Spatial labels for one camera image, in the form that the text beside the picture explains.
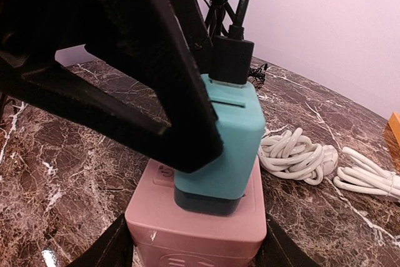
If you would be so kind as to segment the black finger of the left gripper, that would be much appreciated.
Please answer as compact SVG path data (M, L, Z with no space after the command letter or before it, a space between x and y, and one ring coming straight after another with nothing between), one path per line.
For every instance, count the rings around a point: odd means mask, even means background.
M213 46L197 0L169 0L200 73L211 68Z
M193 173L220 157L217 115L169 0L99 0L100 37L83 45L151 88L169 125L120 102L53 62L16 70L20 87L3 92L87 126L176 170Z

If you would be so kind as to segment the teal plug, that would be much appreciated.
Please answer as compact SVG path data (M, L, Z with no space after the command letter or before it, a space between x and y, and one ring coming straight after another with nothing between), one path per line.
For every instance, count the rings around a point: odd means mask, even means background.
M213 81L202 76L218 116L223 152L200 170L174 174L174 200L182 209L227 216L244 196L261 138L265 118L254 86Z

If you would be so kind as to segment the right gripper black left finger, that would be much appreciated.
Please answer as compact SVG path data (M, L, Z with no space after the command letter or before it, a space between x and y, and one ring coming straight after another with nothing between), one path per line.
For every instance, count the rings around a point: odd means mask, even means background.
M80 257L67 267L131 267L134 241L121 214Z

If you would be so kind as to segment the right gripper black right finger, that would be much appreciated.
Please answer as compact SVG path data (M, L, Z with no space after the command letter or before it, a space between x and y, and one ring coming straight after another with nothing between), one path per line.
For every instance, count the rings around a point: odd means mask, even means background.
M256 266L319 267L277 224L266 215L267 235L256 255Z

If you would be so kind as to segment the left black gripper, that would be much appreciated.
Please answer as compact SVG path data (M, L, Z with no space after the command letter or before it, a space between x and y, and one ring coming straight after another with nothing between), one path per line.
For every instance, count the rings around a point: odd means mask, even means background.
M1 91L21 86L18 68L53 62L58 49L92 42L102 30L99 0L1 0Z

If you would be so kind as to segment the orange power strip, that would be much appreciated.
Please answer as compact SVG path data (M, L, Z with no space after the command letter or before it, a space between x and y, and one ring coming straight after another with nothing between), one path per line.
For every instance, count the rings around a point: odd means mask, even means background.
M399 113L393 112L384 132L390 152L399 155Z

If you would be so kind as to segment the black adapter with thin cable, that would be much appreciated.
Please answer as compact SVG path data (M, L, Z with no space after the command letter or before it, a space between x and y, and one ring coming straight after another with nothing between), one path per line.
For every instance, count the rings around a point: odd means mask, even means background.
M260 66L251 66L249 69L248 80L256 89L263 86L266 80L266 71L268 69L267 64L262 64Z

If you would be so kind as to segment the pink cube adapter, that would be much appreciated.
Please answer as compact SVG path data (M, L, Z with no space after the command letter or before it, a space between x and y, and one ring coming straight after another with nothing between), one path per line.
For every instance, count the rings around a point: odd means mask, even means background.
M149 160L125 211L144 266L248 266L267 234L259 162L229 216L194 213L174 201L174 171Z

